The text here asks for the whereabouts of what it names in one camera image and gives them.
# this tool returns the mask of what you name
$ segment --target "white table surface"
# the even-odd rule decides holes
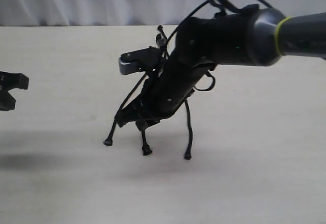
[[[184,107],[148,129],[149,157],[134,123],[102,144],[141,76],[117,60],[154,46],[155,26],[0,34],[0,70],[30,78],[0,113],[1,224],[326,222],[325,61],[218,67],[215,89],[189,99],[185,161]]]

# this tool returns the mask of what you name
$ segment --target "yellow ring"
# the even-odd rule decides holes
[[[283,19],[280,23],[278,23],[276,29],[275,29],[275,35],[274,35],[274,38],[275,38],[275,48],[276,48],[276,52],[280,55],[280,56],[283,56],[282,52],[281,52],[281,49],[280,49],[280,42],[279,42],[279,33],[280,33],[280,29],[281,29],[281,26],[290,19],[291,17],[287,17],[285,19]]]

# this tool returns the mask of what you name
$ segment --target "table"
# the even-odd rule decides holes
[[[218,67],[214,90],[189,99],[186,161],[184,106],[148,129],[149,157],[133,123],[102,144],[141,76],[118,58],[154,46],[155,26],[0,33],[0,70],[30,78],[0,113],[0,223],[326,222],[325,61]]]

